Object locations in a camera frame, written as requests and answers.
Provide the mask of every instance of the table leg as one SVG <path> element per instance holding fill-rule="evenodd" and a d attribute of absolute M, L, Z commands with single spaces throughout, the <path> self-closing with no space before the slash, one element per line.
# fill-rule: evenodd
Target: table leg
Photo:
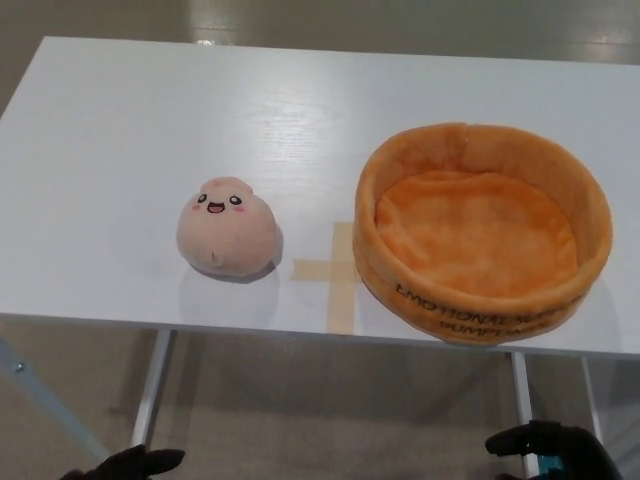
<path fill-rule="evenodd" d="M 600 416 L 598 409 L 596 408 L 596 392 L 594 390 L 593 378 L 591 378 L 591 371 L 589 370 L 589 362 L 586 357 L 582 357 L 582 373 L 584 374 L 584 381 L 587 386 L 587 397 L 589 399 L 589 408 L 591 410 L 591 423 L 593 424 L 593 434 L 604 445 L 604 439 L 602 437 L 602 429 L 600 428 Z"/>
<path fill-rule="evenodd" d="M 11 377 L 26 396 L 51 415 L 96 460 L 102 462 L 109 456 L 107 449 L 91 431 L 38 378 L 33 367 L 20 358 L 2 338 L 0 338 L 0 373 Z"/>
<path fill-rule="evenodd" d="M 520 424 L 528 423 L 533 419 L 531 409 L 531 396 L 529 395 L 529 379 L 527 377 L 527 364 L 524 354 L 512 353 L 511 366 L 513 368 L 513 378 L 516 387 L 516 401 L 518 404 L 518 418 Z M 524 470 L 527 478 L 538 475 L 540 469 L 535 455 L 527 455 L 523 459 Z"/>
<path fill-rule="evenodd" d="M 175 330 L 158 330 L 156 343 L 153 347 L 153 354 L 149 362 L 147 380 L 145 381 L 142 399 L 138 407 L 138 416 L 136 417 L 136 423 L 133 427 L 133 434 L 131 436 L 132 446 L 140 444 L 147 445 L 149 442 L 151 428 L 155 421 L 158 396 L 162 389 L 162 381 L 167 366 L 169 349 L 175 333 Z"/>

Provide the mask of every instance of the tan tape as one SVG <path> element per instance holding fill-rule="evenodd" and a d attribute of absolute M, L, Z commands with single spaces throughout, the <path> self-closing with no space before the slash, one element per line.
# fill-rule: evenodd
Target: tan tape
<path fill-rule="evenodd" d="M 356 284 L 361 282 L 353 260 L 353 224 L 333 224 L 331 260 L 294 260 L 291 280 L 329 282 L 327 332 L 353 335 Z"/>

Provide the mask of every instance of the floor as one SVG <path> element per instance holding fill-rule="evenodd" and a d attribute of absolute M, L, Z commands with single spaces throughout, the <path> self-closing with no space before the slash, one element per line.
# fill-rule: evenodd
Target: floor
<path fill-rule="evenodd" d="M 44 35 L 640 64 L 640 0 L 0 0 L 0 112 Z M 113 450 L 128 445 L 153 333 L 0 324 Z M 590 425 L 577 359 L 531 357 L 540 418 Z M 167 480 L 489 479 L 517 423 L 509 358 L 295 337 L 182 333 L 153 447 Z M 91 459 L 0 379 L 0 478 Z"/>

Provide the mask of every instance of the white table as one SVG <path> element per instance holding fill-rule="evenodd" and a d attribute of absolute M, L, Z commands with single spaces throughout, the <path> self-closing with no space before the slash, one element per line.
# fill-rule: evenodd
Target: white table
<path fill-rule="evenodd" d="M 352 220 L 358 175 L 382 141 L 445 121 L 512 125 L 581 158 L 615 228 L 571 321 L 493 349 L 515 352 L 525 421 L 522 354 L 640 355 L 639 90 L 631 66 L 46 38 L 0 120 L 0 315 L 157 329 L 133 438 L 144 441 L 171 332 L 328 333 L 329 283 L 293 279 L 294 260 L 331 258 L 334 222 Z M 205 278 L 175 247 L 183 203 L 219 175 L 250 183 L 283 232 L 276 270 L 254 283 Z M 355 290 L 345 337 L 446 346 Z"/>

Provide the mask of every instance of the black glove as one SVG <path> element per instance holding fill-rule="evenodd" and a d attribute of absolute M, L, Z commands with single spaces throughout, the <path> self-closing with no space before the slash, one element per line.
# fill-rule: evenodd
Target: black glove
<path fill-rule="evenodd" d="M 551 469 L 529 480 L 622 480 L 602 444 L 584 428 L 532 420 L 494 435 L 485 447 L 500 457 L 534 454 L 560 459 L 562 469 Z M 525 479 L 503 474 L 496 480 Z"/>
<path fill-rule="evenodd" d="M 183 458 L 182 450 L 147 452 L 144 445 L 138 445 L 110 456 L 94 470 L 73 470 L 60 480 L 149 480 L 151 475 L 173 470 Z"/>

